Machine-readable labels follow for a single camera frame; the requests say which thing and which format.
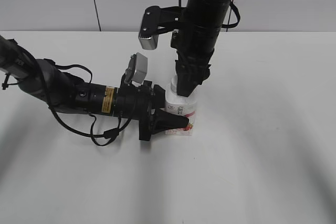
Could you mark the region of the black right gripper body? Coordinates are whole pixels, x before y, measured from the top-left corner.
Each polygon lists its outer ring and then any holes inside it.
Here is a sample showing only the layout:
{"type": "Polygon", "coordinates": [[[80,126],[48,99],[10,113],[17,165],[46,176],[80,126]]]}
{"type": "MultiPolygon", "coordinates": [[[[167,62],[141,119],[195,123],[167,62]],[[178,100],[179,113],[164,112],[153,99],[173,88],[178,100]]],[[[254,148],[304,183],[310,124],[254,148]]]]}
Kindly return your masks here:
{"type": "Polygon", "coordinates": [[[177,24],[173,26],[171,47],[176,49],[176,61],[197,65],[209,63],[220,27],[200,27],[177,24]]]}

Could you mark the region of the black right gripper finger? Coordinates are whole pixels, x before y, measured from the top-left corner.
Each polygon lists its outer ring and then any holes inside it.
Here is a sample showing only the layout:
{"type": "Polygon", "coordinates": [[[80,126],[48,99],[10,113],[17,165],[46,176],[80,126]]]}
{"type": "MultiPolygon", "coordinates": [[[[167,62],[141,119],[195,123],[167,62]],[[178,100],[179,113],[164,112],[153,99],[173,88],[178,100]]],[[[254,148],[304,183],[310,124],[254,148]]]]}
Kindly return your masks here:
{"type": "Polygon", "coordinates": [[[197,65],[197,84],[202,85],[203,81],[210,76],[210,67],[208,63],[199,63],[197,65]]]}
{"type": "Polygon", "coordinates": [[[177,74],[177,94],[189,97],[198,85],[196,65],[176,61],[175,70],[177,74]]]}

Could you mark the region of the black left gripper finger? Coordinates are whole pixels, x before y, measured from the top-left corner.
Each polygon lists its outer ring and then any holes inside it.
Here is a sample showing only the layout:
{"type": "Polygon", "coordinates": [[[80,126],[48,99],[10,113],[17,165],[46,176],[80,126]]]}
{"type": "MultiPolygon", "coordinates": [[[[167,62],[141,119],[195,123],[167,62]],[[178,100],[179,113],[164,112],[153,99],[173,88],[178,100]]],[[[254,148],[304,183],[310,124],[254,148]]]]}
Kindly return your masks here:
{"type": "Polygon", "coordinates": [[[182,115],[175,115],[158,109],[155,111],[152,120],[152,135],[167,130],[186,128],[189,119],[182,115]]]}

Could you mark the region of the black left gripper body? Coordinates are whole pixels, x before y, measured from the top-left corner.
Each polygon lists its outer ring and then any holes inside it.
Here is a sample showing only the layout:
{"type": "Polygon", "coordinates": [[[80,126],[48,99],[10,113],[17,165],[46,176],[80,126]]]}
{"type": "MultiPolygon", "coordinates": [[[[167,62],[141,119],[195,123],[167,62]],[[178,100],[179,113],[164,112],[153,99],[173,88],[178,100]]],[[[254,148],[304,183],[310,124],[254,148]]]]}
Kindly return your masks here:
{"type": "Polygon", "coordinates": [[[119,127],[123,131],[131,120],[139,121],[139,140],[149,141],[153,134],[165,130],[165,90],[145,80],[140,86],[122,84],[113,102],[113,115],[127,121],[119,127]]]}

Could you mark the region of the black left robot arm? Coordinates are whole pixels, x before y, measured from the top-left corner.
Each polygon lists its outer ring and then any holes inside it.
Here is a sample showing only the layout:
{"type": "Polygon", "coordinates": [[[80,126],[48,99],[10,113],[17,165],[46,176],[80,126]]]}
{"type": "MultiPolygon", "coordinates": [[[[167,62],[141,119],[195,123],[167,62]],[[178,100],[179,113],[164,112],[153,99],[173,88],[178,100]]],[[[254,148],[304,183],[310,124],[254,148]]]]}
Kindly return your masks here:
{"type": "Polygon", "coordinates": [[[146,80],[147,58],[136,53],[118,87],[85,82],[69,73],[70,66],[61,66],[50,59],[37,59],[13,39],[1,39],[1,71],[13,77],[23,92],[44,101],[56,120],[60,114],[98,115],[118,119],[118,125],[102,134],[89,132],[86,137],[94,144],[99,139],[111,144],[132,120],[139,123],[139,139],[166,130],[184,128],[189,120],[164,110],[165,90],[146,80]]]}

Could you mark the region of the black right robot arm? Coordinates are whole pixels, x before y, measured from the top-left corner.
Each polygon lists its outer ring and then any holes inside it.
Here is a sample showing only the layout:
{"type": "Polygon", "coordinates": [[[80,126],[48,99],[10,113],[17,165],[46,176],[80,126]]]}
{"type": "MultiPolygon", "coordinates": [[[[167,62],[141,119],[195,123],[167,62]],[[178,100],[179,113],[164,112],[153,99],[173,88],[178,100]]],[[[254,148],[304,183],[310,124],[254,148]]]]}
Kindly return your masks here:
{"type": "Polygon", "coordinates": [[[210,75],[209,61],[214,53],[219,32],[227,10],[237,11],[232,0],[187,0],[182,8],[181,25],[172,35],[171,46],[176,49],[177,94],[189,97],[210,75]]]}

